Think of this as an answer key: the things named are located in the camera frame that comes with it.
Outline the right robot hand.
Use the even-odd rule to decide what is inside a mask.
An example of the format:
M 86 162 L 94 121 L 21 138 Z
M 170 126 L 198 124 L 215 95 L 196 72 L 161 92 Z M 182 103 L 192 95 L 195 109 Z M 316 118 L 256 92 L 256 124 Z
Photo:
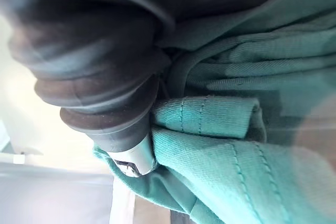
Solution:
M 266 0 L 1 0 L 13 58 L 126 175 L 156 168 L 149 112 L 170 64 L 156 41 L 180 20 L 234 13 Z

